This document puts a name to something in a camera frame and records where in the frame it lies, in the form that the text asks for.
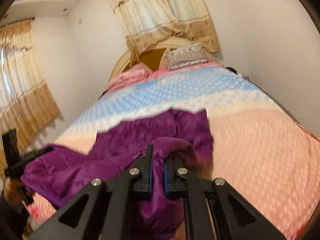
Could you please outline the person's left hand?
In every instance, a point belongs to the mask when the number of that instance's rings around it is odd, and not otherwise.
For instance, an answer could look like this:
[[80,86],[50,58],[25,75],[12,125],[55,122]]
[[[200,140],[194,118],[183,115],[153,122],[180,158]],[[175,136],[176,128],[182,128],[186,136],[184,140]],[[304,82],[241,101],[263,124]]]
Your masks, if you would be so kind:
[[1,217],[11,215],[23,215],[29,217],[30,214],[22,204],[23,199],[19,190],[24,186],[21,179],[6,178],[1,194]]

